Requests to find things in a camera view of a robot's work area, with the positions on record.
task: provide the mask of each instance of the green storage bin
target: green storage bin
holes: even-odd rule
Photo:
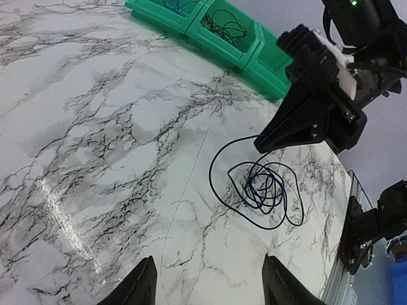
[[[234,22],[235,19],[228,12],[233,14],[239,24],[247,30],[246,36],[236,41],[234,46],[211,32],[208,25],[202,25],[208,14],[213,17],[213,22],[217,25],[229,24],[228,27],[230,27],[230,22]],[[229,68],[238,67],[239,69],[247,65],[261,41],[257,22],[225,0],[208,0],[186,35],[190,37],[189,40],[193,44],[204,50],[215,61]]]
[[[127,0],[125,6],[131,8],[132,16],[171,34],[185,34],[207,0],[179,0],[180,8],[174,12],[172,0]]]
[[[287,95],[291,83],[287,79],[285,68],[293,62],[277,45],[277,37],[259,24],[261,42],[242,76],[257,91],[274,100]]]

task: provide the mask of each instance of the white marble surface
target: white marble surface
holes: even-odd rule
[[[228,212],[209,163],[276,106],[122,6],[0,1],[0,304],[97,304],[148,255],[157,304],[264,304],[266,253],[321,296],[350,190],[336,156],[320,144],[270,157],[298,174],[302,227]],[[228,202],[227,169],[257,157],[252,142],[221,155]]]

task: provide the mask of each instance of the gray wall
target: gray wall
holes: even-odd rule
[[[305,24],[322,31],[321,0],[230,0],[276,35]],[[405,0],[392,0],[401,19],[407,21]],[[338,39],[337,32],[333,37]],[[407,180],[407,83],[402,95],[380,97],[365,108],[368,124],[356,147],[339,155],[354,169],[370,200],[401,179]]]

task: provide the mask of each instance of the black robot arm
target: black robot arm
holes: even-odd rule
[[[324,140],[336,154],[350,149],[367,122],[362,108],[380,95],[401,93],[400,78],[407,76],[407,26],[391,2],[323,2],[330,42],[304,25],[277,40],[277,46],[293,59],[286,68],[292,86],[255,141],[261,153]],[[331,20],[343,42],[352,48],[333,44]],[[345,56],[344,50],[352,50],[352,54]]]

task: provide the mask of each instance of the marble countertop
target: marble countertop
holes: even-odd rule
[[[0,1],[0,96],[0,304],[97,304],[149,255],[157,304],[264,304],[265,254],[322,295],[351,183],[337,157],[325,143],[270,156],[298,175],[302,227],[227,211],[209,164],[277,106],[123,1]],[[225,200],[226,171],[257,157],[250,141],[219,157]]]

